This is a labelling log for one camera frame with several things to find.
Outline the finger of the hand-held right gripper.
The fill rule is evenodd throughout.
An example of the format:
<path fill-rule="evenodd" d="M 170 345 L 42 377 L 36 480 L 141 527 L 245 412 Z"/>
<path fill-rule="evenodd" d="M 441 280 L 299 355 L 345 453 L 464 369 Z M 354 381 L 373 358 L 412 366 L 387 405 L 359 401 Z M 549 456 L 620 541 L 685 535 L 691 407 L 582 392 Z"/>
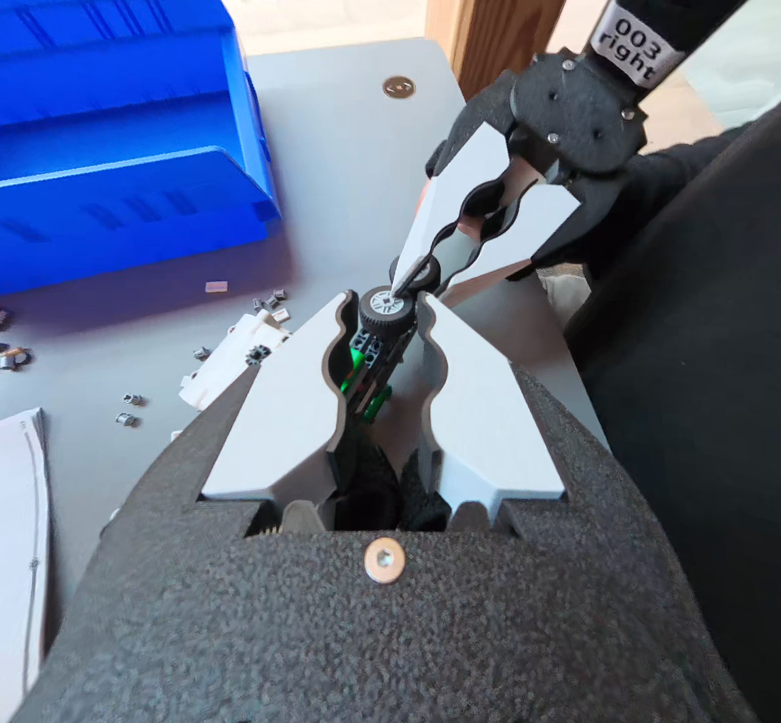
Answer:
<path fill-rule="evenodd" d="M 452 234 L 467 197 L 486 183 L 500 179 L 508 166 L 504 135 L 482 123 L 429 182 L 397 261 L 390 289 L 394 296 L 405 292 L 436 244 Z"/>
<path fill-rule="evenodd" d="M 578 209 L 564 186 L 533 184 L 486 217 L 466 266 L 437 289 L 438 297 L 473 297 L 531 265 L 533 256 Z"/>

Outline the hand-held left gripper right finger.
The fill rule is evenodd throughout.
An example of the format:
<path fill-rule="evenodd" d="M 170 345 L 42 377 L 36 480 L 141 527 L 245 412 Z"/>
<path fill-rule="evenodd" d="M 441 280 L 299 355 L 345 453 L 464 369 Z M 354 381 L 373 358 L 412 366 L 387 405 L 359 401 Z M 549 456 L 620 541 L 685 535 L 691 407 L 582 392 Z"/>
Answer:
<path fill-rule="evenodd" d="M 424 399 L 418 469 L 447 505 L 565 492 L 510 360 L 431 293 L 418 295 Z"/>

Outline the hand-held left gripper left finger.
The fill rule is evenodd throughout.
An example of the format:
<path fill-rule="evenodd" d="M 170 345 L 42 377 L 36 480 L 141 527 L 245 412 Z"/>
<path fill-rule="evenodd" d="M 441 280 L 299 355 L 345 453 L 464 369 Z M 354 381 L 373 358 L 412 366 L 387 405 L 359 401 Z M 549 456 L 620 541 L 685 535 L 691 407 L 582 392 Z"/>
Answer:
<path fill-rule="evenodd" d="M 260 365 L 202 495 L 327 500 L 345 493 L 356 451 L 341 386 L 352 373 L 358 298 L 337 294 Z"/>

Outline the lego car chassis with wheels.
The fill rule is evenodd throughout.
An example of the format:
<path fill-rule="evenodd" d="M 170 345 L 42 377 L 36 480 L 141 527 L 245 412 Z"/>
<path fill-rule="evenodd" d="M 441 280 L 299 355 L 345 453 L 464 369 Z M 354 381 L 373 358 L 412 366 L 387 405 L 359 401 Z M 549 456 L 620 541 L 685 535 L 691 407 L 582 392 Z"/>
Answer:
<path fill-rule="evenodd" d="M 441 265 L 430 257 L 396 297 L 390 286 L 366 292 L 358 303 L 358 329 L 350 342 L 353 368 L 341 386 L 347 408 L 364 425 L 372 425 L 392 394 L 391 377 L 416 329 L 415 300 L 441 284 Z"/>

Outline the white lego car body piece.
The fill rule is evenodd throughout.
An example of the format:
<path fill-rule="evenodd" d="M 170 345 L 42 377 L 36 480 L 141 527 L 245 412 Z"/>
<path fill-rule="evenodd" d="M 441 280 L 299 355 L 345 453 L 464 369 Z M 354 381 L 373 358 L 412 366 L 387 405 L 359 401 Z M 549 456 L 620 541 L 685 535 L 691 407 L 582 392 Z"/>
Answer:
<path fill-rule="evenodd" d="M 179 392 L 181 400 L 197 411 L 204 411 L 249 368 L 245 357 L 252 347 L 265 345 L 272 353 L 281 347 L 291 333 L 284 324 L 272 318 L 274 311 L 242 315 L 209 359 L 183 378 Z"/>

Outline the person's black clothing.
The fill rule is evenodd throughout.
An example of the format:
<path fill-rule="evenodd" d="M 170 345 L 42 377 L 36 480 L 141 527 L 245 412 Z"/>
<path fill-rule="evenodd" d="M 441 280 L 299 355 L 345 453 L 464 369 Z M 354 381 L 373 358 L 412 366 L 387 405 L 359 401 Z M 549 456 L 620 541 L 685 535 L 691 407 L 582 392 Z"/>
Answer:
<path fill-rule="evenodd" d="M 565 330 L 613 455 L 669 537 L 718 652 L 779 721 L 780 110 L 635 157 Z"/>

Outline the white instruction booklet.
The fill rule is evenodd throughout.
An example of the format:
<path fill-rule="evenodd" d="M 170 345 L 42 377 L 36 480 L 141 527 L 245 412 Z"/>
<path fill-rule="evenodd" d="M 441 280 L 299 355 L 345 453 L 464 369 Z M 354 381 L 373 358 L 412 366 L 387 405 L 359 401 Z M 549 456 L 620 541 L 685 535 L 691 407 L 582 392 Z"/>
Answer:
<path fill-rule="evenodd" d="M 50 493 L 44 413 L 1 422 L 1 691 L 11 715 L 44 656 L 50 558 Z"/>

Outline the blue plastic bin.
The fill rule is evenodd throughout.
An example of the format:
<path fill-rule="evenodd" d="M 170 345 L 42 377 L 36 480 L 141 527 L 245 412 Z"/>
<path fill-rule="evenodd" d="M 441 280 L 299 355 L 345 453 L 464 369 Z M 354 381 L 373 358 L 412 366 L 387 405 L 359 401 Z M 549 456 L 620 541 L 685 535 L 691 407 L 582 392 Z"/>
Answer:
<path fill-rule="evenodd" d="M 1 0 L 2 295 L 264 240 L 268 140 L 221 0 Z"/>

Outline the wooden post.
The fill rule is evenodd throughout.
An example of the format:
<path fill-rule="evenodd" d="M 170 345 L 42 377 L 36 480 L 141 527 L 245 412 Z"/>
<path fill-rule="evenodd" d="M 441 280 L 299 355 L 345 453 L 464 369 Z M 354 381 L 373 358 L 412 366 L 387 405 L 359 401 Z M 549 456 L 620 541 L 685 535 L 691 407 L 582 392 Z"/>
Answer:
<path fill-rule="evenodd" d="M 427 0 L 424 35 L 439 45 L 466 100 L 543 53 L 566 0 Z"/>

